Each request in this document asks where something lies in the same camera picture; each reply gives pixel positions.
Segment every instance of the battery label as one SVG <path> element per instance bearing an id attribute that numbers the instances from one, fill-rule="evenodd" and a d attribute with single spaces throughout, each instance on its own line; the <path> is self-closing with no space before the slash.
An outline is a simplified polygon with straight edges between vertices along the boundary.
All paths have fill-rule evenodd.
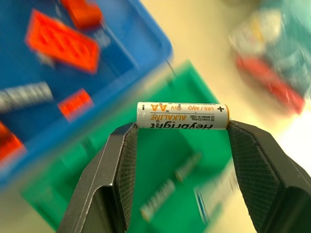
<path id="1" fill-rule="evenodd" d="M 225 130 L 229 109 L 225 104 L 139 102 L 137 126 L 151 129 Z"/>

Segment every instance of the green plastic bin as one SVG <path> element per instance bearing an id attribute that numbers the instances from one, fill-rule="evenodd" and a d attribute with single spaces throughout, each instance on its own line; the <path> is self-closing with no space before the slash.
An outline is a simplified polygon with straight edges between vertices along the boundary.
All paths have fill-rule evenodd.
<path id="1" fill-rule="evenodd" d="M 150 97 L 140 97 L 66 150 L 22 191 L 23 197 L 54 229 L 58 228 L 83 169 L 105 145 L 109 134 L 121 125 L 136 121 L 138 101 L 217 103 L 189 62 L 166 80 L 166 85 Z M 183 183 L 177 183 L 173 195 L 154 218 L 146 222 L 140 207 L 196 152 L 202 153 L 198 167 Z M 227 131 L 139 130 L 135 194 L 128 232 L 203 232 L 207 223 L 201 219 L 193 189 L 219 174 L 230 158 Z"/>

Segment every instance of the white table surface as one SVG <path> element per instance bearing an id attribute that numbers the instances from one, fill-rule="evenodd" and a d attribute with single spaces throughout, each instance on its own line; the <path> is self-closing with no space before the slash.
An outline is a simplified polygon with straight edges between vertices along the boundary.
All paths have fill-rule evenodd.
<path id="1" fill-rule="evenodd" d="M 234 120 L 256 125 L 269 131 L 284 151 L 309 174 L 308 133 L 311 113 L 293 116 L 269 94 L 248 86 L 232 61 L 228 34 L 257 5 L 257 0 L 142 0 L 171 40 L 176 68 L 190 60 L 221 103 L 229 106 Z M 168 69 L 150 75 L 150 86 Z M 0 195 L 1 233 L 52 233 L 54 230 L 38 213 L 11 189 Z M 231 198 L 224 213 L 208 229 L 209 233 L 254 233 L 241 193 Z"/>

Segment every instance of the blue plastic tray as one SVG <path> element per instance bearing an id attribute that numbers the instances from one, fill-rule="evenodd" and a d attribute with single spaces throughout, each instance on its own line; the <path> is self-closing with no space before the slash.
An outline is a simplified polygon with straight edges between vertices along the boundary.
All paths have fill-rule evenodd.
<path id="1" fill-rule="evenodd" d="M 104 25 L 88 32 L 102 48 L 96 75 L 66 65 L 55 69 L 42 66 L 24 39 L 32 9 L 61 19 L 74 28 L 66 10 L 57 0 L 4 0 L 0 3 L 0 89 L 46 81 L 53 103 L 0 115 L 2 121 L 23 142 L 27 153 L 0 165 L 0 186 L 42 153 L 64 141 L 94 118 L 117 95 L 163 63 L 172 48 L 169 40 L 137 0 L 97 0 Z M 67 122 L 57 107 L 74 92 L 84 88 L 94 107 Z"/>

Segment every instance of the plus sign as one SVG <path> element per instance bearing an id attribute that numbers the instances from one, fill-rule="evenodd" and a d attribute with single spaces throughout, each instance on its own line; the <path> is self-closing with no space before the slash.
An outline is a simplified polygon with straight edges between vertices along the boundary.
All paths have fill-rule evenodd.
<path id="1" fill-rule="evenodd" d="M 219 108 L 217 108 L 219 111 L 223 111 L 224 110 L 224 108 L 222 108 L 221 106 L 219 106 Z"/>

